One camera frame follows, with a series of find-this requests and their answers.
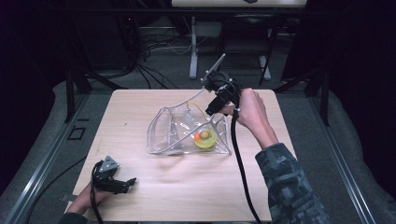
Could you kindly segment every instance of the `fingers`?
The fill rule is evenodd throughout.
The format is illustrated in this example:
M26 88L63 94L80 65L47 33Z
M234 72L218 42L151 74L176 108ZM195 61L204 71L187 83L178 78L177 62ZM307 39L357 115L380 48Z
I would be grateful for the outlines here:
M95 189L95 200L97 203L101 203L105 198L112 195L112 192L109 191L99 191Z
M219 112L221 114L225 114L225 115L232 115L233 114L233 109L235 108L234 105L226 105L224 106Z

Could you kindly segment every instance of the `wrist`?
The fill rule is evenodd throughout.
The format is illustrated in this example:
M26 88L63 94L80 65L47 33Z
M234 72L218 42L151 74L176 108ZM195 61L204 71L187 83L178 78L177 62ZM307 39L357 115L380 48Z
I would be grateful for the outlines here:
M269 125L262 126L259 129L250 130L250 131L252 132L253 136L256 138L261 149L266 149L267 147L279 143L274 129Z
M70 206L67 208L68 213L76 213L80 215L84 215L89 207L84 206L84 205L78 205L76 203L70 204Z

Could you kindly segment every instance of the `yellow ball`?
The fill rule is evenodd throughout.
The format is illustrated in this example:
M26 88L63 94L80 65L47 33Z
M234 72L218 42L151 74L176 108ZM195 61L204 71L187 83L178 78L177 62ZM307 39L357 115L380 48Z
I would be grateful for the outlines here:
M202 139L206 139L206 138L209 137L209 132L208 132L208 131L201 131L201 133L199 134L199 136L200 136Z

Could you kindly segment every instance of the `metal stand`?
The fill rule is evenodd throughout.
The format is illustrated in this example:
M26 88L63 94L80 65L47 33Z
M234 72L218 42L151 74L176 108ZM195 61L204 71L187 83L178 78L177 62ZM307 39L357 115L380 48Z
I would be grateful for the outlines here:
M321 87L320 96L320 117L326 126L329 126L328 107L329 107L329 72L325 68L315 68L308 73L293 79L285 85L274 89L274 92L286 91L288 88L310 78L308 85L305 87L304 93L306 97L315 97Z
M262 69L262 73L264 73L264 80L270 81L271 80L270 69L268 66L265 66L267 64L267 59L265 58L264 55L262 55L259 57L259 60L260 60L260 66L266 67L265 71L264 71L264 69Z
M127 89L107 80L104 77L101 77L99 74L91 70L82 67L76 68L75 66L73 66L73 68L69 69L66 77L67 117L66 120L64 121L66 123L69 122L70 119L75 114L76 103L75 103L74 85L76 84L79 92L82 94L89 94L92 91L92 86L88 82L86 75L105 84L113 91L118 89Z
M190 64L190 79L197 78L198 67L198 49L197 49L197 34L196 34L195 17L191 18L191 64Z

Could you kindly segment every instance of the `black curtain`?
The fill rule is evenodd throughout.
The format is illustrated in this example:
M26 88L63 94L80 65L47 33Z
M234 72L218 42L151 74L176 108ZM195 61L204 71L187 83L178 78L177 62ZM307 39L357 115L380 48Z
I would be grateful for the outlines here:
M64 58L35 1L0 6L0 193L20 168L54 103L52 88L65 79Z
M394 1L310 0L307 10L352 13L335 20L303 20L282 77L298 77L331 58L328 67L331 90L339 97L358 132L364 161L378 184L394 198L395 8Z

